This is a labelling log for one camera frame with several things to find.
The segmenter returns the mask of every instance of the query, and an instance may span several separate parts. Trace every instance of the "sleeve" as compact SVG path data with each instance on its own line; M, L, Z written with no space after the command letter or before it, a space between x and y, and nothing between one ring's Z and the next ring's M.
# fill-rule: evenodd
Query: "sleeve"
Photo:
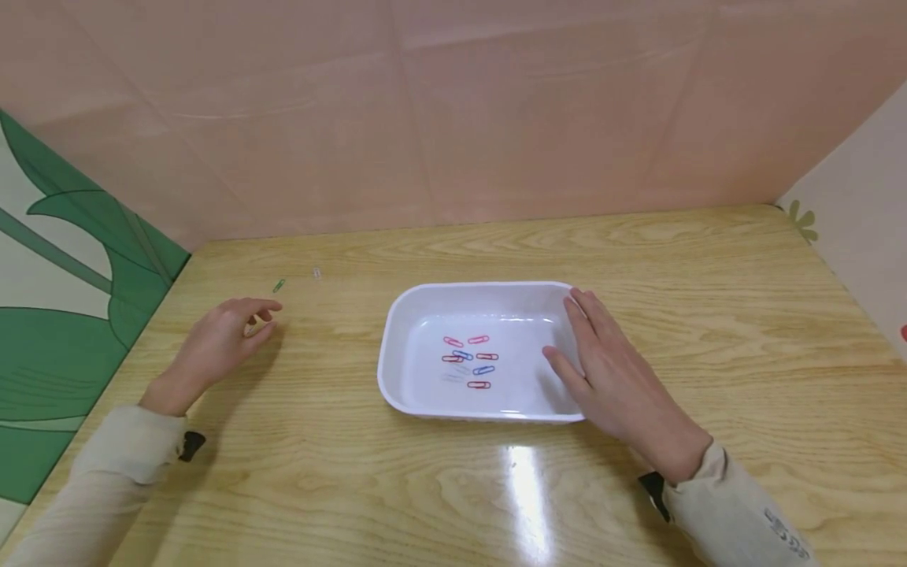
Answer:
M818 567L772 497L716 442L692 479L662 494L697 556L714 567Z
M185 431L185 417L138 406L111 411L6 567L107 565L154 485L179 457Z

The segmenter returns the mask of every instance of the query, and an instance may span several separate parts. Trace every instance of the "cream wall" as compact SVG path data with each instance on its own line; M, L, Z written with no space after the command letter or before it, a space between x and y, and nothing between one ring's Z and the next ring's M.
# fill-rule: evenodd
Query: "cream wall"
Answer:
M4 0L0 107L180 243L775 200L903 0Z
M907 359L907 84L780 204L795 201L816 251Z

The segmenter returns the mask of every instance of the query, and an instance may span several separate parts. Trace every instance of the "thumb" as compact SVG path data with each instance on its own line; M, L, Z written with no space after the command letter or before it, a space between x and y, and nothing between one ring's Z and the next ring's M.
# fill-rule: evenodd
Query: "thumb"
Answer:
M570 392L574 401L579 403L582 398L591 393L592 388L589 386L589 382L586 381L586 377L580 374L573 363L560 350L555 347L545 347L541 350L541 353L548 359L551 369L554 370L554 373L558 375L558 378L567 387L567 391Z
M246 337L242 341L242 349L246 351L246 355L251 355L262 345L265 344L271 335L274 334L274 329L277 327L277 321L269 321L264 327L260 328L254 335Z

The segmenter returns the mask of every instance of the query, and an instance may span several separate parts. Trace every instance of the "wooden table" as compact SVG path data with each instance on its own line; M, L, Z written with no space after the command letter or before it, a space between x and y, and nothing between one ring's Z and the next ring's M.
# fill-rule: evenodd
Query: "wooden table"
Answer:
M391 302L420 283L483 279L597 290L824 565L907 564L907 373L767 206L212 242L6 552L192 322L224 298L262 296L286 306L282 341L193 409L208 444L173 467L115 564L697 564L628 452L591 425L423 420L385 403L375 364Z

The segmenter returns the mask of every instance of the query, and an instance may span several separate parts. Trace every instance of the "right hand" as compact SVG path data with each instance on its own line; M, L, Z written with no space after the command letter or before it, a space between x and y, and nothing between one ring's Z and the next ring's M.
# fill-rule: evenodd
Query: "right hand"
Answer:
M274 333L273 299L228 299L201 318L189 331L170 367L158 376L139 405L162 415L185 415L205 391L251 357ZM267 325L246 336L246 325L258 316Z
M582 372L557 348L545 347L551 368L601 431L630 445L670 483L689 480L711 436L678 406L594 293L573 288L571 297L564 307Z

